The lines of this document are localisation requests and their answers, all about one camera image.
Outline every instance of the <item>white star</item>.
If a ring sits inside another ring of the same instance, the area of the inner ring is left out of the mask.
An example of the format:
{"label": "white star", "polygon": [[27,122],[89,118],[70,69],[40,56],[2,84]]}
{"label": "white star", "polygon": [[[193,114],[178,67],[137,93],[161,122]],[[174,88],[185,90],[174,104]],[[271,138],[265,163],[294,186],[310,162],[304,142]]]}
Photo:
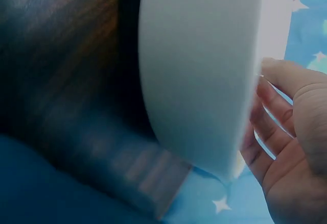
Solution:
{"label": "white star", "polygon": [[293,12],[296,12],[298,10],[301,10],[301,9],[308,9],[309,7],[302,4],[302,2],[300,0],[297,0],[297,1],[293,1]]}
{"label": "white star", "polygon": [[228,206],[226,201],[226,197],[219,201],[213,201],[213,203],[216,205],[216,214],[220,213],[223,210],[231,210],[230,206]]}
{"label": "white star", "polygon": [[327,58],[327,56],[322,52],[318,52],[317,54],[314,54],[314,56],[317,58],[318,62],[320,62],[320,60],[323,58]]}

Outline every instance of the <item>blue blanket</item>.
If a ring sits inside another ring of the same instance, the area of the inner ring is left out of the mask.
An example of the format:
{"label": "blue blanket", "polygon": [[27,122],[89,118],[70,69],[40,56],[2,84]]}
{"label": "blue blanket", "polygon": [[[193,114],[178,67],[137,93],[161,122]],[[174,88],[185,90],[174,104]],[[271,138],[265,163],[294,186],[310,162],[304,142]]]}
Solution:
{"label": "blue blanket", "polygon": [[1,224],[154,224],[121,201],[57,171],[22,143],[0,135]]}
{"label": "blue blanket", "polygon": [[[327,0],[300,0],[285,59],[327,73]],[[272,224],[260,185],[246,168],[230,186],[195,169],[165,216],[169,224]]]}

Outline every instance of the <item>white object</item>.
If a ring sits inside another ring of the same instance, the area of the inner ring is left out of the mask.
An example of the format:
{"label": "white object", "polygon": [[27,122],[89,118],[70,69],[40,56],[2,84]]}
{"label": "white object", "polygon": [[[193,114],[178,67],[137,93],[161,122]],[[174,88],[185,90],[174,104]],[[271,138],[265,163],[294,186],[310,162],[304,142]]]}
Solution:
{"label": "white object", "polygon": [[233,178],[264,56],[284,57],[292,0],[141,0],[139,65],[159,142]]}
{"label": "white object", "polygon": [[241,152],[238,151],[237,152],[237,156],[236,156],[236,163],[233,167],[233,178],[237,179],[238,177],[240,177],[240,175],[242,174],[244,168],[245,168],[245,161],[241,155]]}
{"label": "white object", "polygon": [[223,210],[231,210],[230,206],[227,204],[226,196],[219,201],[213,201],[213,203],[216,206],[216,214],[219,214]]}
{"label": "white object", "polygon": [[302,9],[308,9],[309,7],[303,4],[300,0],[296,0],[293,2],[293,12],[297,12]]}

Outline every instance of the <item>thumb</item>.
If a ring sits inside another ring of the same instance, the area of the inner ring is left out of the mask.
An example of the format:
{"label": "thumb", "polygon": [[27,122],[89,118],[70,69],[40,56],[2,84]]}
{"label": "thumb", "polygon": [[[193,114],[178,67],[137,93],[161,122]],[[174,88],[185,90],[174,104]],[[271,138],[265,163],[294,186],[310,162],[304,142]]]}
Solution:
{"label": "thumb", "polygon": [[291,61],[272,58],[263,59],[262,74],[291,99],[311,86],[327,83],[327,76],[321,72],[303,68]]}

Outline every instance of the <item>light blue background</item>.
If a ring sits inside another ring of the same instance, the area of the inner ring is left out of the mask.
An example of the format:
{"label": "light blue background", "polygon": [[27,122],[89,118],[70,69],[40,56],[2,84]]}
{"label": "light blue background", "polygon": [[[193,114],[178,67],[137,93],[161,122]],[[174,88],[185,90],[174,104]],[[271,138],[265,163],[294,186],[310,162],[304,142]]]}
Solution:
{"label": "light blue background", "polygon": [[[317,60],[315,54],[327,54],[327,0],[301,0],[309,9],[292,15],[285,59],[304,67],[327,72],[327,56]],[[227,196],[232,210],[216,214],[212,201]],[[232,185],[224,187],[218,180],[195,169],[165,216],[169,224],[273,224],[256,179],[246,168]]]}

